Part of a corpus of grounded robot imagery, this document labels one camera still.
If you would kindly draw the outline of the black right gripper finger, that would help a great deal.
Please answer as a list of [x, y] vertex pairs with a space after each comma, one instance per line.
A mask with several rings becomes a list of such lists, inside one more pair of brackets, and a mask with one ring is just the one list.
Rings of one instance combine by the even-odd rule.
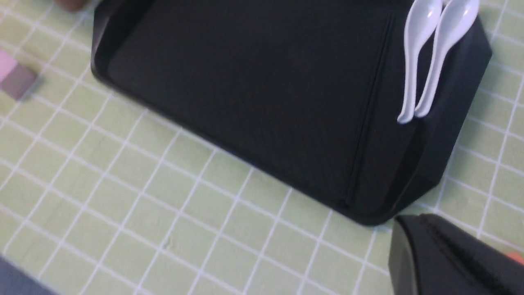
[[388, 258], [395, 295], [522, 295], [522, 263], [432, 213], [394, 220]]

